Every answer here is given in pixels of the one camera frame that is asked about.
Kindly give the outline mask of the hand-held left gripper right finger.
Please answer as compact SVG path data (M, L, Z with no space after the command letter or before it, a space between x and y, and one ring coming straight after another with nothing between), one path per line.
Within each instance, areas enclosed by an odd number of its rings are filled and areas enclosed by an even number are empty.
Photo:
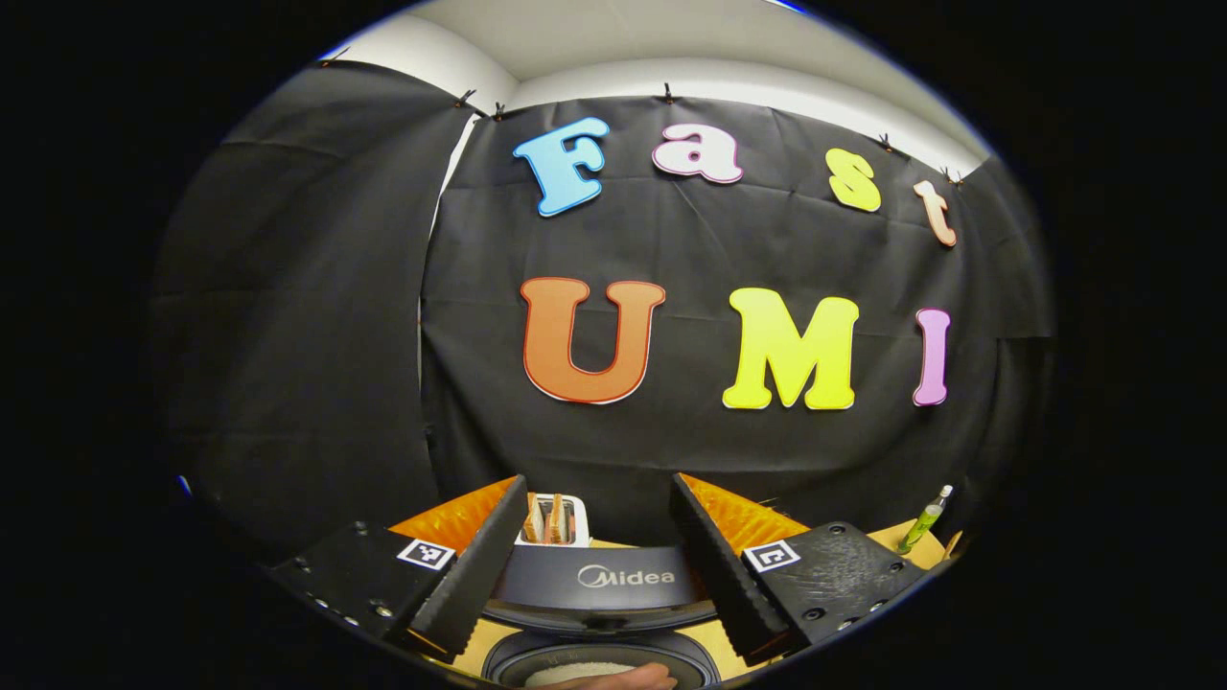
M842 636L926 573L845 521L806 527L688 474L672 476L669 512L745 662L798 654Z

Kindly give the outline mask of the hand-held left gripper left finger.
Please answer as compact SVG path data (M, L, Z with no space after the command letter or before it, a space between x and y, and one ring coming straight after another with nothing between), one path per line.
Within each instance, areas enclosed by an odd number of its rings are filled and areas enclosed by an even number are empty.
M528 483L517 475L393 527L352 521L267 573L364 636L452 663L526 516Z

